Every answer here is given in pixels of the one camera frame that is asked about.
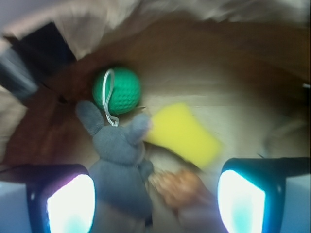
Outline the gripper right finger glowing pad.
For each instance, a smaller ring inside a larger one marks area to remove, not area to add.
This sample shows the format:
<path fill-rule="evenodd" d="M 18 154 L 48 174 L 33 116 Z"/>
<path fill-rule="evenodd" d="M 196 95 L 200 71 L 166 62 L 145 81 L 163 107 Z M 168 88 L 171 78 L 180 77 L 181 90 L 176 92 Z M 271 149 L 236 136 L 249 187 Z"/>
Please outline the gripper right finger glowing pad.
<path fill-rule="evenodd" d="M 229 233 L 309 233 L 310 159 L 231 158 L 219 176 L 217 202 Z"/>

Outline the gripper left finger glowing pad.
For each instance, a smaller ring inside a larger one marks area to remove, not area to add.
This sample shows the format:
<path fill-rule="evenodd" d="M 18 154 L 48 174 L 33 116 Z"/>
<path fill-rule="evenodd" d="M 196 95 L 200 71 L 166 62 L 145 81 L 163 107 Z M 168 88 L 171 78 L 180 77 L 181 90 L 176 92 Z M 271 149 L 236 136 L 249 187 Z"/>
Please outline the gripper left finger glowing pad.
<path fill-rule="evenodd" d="M 94 181 L 83 165 L 1 165 L 2 233 L 88 233 L 94 213 Z"/>

